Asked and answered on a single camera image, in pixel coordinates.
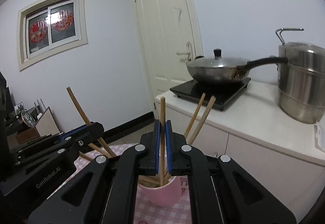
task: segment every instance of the cabinet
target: cabinet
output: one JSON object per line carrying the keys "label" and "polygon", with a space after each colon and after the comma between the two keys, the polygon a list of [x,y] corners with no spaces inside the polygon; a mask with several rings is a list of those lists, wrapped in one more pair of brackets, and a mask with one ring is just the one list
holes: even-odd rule
{"label": "cabinet", "polygon": [[288,207],[297,223],[325,186],[324,167],[270,150],[229,134],[225,152]]}
{"label": "cabinet", "polygon": [[[171,120],[174,132],[184,134],[191,118],[191,116],[187,116],[166,106],[166,120]],[[198,123],[198,120],[194,122],[192,129],[188,134],[187,141],[191,138]],[[228,135],[228,132],[204,124],[196,137],[193,146],[200,149],[205,155],[215,157],[215,153],[217,153],[218,156],[220,156],[225,154]]]}

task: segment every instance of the white wall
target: white wall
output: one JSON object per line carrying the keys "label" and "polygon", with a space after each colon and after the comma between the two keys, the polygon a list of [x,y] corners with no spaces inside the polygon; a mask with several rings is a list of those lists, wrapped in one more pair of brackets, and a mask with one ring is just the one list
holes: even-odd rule
{"label": "white wall", "polygon": [[0,70],[16,102],[31,108],[42,98],[63,131],[83,124],[67,86],[89,119],[105,130],[151,111],[130,0],[85,0],[89,44],[19,72],[17,14],[34,1],[7,0],[0,6]]}
{"label": "white wall", "polygon": [[[224,56],[258,59],[278,54],[280,27],[303,27],[283,33],[286,41],[306,41],[325,47],[324,0],[194,0],[204,55],[220,48]],[[255,68],[250,76],[275,83],[275,65]]]}

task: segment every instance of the black electric stove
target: black electric stove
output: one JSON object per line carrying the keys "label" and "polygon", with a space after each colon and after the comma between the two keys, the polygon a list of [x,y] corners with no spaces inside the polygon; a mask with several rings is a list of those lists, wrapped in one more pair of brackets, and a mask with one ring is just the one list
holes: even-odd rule
{"label": "black electric stove", "polygon": [[170,91],[175,93],[177,97],[197,103],[202,94],[205,93],[203,105],[207,105],[211,96],[215,96],[216,102],[213,108],[222,111],[243,88],[247,87],[250,80],[251,78],[245,78],[240,83],[225,85],[211,85],[191,80],[171,88]]}

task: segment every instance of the pink plastic container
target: pink plastic container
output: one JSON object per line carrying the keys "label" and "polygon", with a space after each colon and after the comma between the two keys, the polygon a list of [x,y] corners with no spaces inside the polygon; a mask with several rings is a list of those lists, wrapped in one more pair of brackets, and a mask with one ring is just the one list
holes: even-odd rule
{"label": "pink plastic container", "polygon": [[181,182],[177,176],[161,187],[150,188],[140,184],[139,187],[149,200],[159,207],[170,207],[176,204],[182,196]]}

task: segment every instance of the white countertop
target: white countertop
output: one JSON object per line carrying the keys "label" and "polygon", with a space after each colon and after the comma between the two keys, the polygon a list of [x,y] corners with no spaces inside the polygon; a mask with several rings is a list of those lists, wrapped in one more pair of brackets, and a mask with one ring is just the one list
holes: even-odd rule
{"label": "white countertop", "polygon": [[[197,104],[171,92],[156,97],[166,98],[166,106],[192,116]],[[200,119],[205,107],[201,107]],[[290,156],[325,166],[325,152],[316,148],[315,125],[294,120],[277,105],[277,86],[250,81],[247,89],[224,111],[212,109],[207,124],[230,132]],[[325,119],[320,122],[325,127]]]}

